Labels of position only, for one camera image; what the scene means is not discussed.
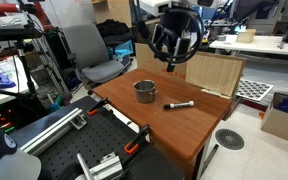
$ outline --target tile floor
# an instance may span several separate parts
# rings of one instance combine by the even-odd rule
[[[136,67],[137,63],[134,60],[129,71]],[[87,96],[87,91],[81,88],[71,102],[84,96]],[[129,121],[116,110],[114,112],[125,123]],[[288,180],[288,141],[261,131],[262,120],[258,113],[256,109],[239,105],[230,119],[218,124],[208,152],[218,144],[215,132],[223,128],[239,133],[245,145],[237,151],[220,145],[202,180]],[[134,123],[130,124],[130,127],[138,131]]]

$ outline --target gray chair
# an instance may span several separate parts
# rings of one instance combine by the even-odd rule
[[[80,80],[105,83],[124,70],[122,63],[109,60],[106,46],[94,24],[63,28],[70,48],[69,60]]]

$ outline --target marker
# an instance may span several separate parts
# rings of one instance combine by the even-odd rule
[[[182,108],[182,107],[191,107],[194,106],[193,101],[185,102],[185,103],[172,103],[172,104],[165,104],[163,106],[164,109],[175,109],[175,108]]]

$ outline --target metal cup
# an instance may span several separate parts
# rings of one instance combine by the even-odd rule
[[[155,93],[155,83],[151,80],[138,81],[133,84],[136,94],[136,99],[140,103],[149,103],[154,101]]]

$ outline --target chair wheel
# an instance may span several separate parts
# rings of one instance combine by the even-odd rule
[[[87,94],[88,94],[88,95],[92,95],[92,94],[93,94],[93,90],[89,90],[89,91],[87,92]]]

